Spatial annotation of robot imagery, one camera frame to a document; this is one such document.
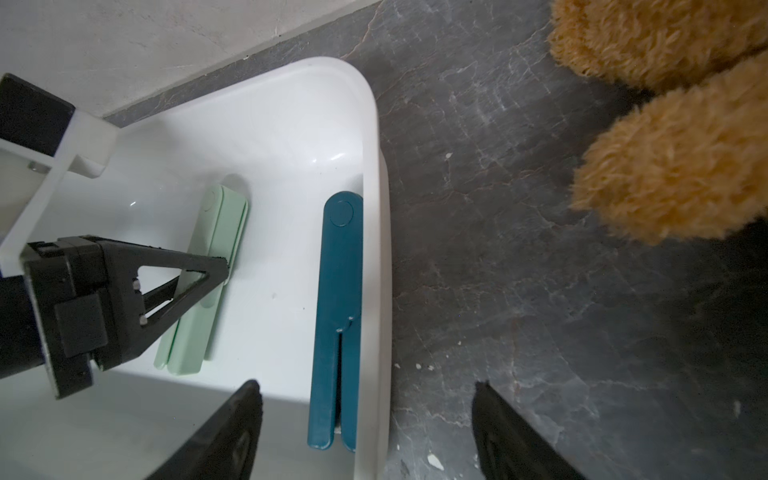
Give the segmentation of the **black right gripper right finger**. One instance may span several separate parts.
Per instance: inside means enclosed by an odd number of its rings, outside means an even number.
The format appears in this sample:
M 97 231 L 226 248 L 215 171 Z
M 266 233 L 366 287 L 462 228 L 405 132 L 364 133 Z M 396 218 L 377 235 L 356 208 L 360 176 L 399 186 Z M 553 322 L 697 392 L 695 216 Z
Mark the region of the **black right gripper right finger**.
M 471 422 L 486 479 L 584 479 L 487 381 L 475 384 Z

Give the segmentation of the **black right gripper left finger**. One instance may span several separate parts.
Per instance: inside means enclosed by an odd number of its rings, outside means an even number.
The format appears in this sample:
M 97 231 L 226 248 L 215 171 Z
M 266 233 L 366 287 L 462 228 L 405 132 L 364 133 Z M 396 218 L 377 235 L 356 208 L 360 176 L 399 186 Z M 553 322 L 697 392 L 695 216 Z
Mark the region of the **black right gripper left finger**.
M 151 479 L 248 479 L 263 420 L 263 398 L 246 381 Z

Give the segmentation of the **dark teal pliers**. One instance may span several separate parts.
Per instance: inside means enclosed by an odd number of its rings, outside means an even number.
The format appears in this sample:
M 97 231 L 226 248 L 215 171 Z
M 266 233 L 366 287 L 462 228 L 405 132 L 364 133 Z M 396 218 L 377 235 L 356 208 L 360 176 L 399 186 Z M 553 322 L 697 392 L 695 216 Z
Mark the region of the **dark teal pliers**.
M 362 331 L 363 199 L 341 191 L 325 203 L 307 443 L 327 450 L 340 430 L 356 450 Z

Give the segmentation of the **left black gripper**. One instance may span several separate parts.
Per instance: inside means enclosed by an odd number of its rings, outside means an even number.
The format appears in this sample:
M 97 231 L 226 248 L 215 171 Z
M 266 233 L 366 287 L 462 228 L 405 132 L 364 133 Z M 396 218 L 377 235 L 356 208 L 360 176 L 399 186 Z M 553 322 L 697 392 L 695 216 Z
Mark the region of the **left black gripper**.
M 223 257 L 89 240 L 33 243 L 23 273 L 1 278 L 3 378 L 43 365 L 57 399 L 74 395 L 93 384 L 93 351 L 102 371 L 140 357 L 229 276 Z M 179 274 L 143 293 L 142 267 Z

